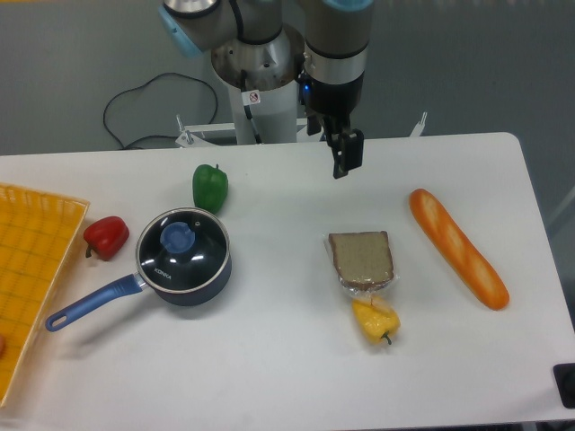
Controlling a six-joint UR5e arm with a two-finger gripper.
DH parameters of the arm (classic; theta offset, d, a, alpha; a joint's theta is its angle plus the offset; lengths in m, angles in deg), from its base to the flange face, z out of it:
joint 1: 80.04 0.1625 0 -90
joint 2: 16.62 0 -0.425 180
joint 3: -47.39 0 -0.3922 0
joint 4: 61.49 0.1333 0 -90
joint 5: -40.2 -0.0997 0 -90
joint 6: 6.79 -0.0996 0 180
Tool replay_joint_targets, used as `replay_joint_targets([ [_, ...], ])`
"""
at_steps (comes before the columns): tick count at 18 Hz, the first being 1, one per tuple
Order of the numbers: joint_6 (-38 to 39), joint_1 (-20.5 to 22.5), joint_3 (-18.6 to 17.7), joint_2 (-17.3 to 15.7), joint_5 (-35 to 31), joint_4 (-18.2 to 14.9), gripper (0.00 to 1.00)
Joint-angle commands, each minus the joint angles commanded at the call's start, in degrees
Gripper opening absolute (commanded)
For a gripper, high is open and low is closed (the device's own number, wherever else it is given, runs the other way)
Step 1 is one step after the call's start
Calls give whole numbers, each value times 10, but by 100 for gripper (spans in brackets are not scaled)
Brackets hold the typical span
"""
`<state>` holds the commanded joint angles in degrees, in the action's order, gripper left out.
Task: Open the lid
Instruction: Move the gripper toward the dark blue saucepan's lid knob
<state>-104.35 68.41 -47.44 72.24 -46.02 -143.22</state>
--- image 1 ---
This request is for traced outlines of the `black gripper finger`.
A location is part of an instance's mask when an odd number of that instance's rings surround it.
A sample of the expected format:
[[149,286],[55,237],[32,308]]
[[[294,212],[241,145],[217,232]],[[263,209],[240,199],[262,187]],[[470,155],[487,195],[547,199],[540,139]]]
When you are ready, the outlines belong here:
[[363,132],[353,129],[350,133],[339,133],[332,137],[333,178],[347,176],[363,164]]
[[323,133],[328,146],[331,149],[339,149],[339,136],[341,133],[341,124],[339,120],[330,115],[322,116]]

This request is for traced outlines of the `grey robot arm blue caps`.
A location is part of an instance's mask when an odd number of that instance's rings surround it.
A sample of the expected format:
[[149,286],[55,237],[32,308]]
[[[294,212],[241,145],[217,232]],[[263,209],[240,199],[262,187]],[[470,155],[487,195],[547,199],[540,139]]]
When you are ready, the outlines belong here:
[[158,13],[186,57],[208,53],[226,86],[240,145],[321,133],[338,179],[361,166],[364,135],[350,122],[360,101],[375,4],[302,1],[305,28],[286,24],[280,1],[164,1]]

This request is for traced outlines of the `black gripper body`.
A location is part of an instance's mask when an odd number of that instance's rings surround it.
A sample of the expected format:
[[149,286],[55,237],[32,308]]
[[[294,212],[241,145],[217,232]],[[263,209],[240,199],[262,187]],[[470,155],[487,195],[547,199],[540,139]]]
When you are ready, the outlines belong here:
[[326,84],[306,71],[297,77],[298,99],[305,107],[306,132],[315,135],[327,120],[329,133],[349,133],[350,114],[360,101],[364,75],[345,84]]

